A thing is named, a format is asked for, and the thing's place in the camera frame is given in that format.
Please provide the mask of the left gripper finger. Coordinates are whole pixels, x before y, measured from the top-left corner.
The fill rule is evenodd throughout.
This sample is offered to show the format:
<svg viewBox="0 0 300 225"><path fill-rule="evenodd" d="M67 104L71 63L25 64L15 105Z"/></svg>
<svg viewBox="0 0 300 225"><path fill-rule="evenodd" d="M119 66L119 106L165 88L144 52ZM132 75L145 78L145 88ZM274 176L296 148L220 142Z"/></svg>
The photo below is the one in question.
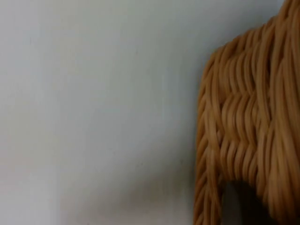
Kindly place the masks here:
<svg viewBox="0 0 300 225"><path fill-rule="evenodd" d="M277 225L278 222L271 218L250 185L243 181L229 181L223 193L221 224Z"/></svg>

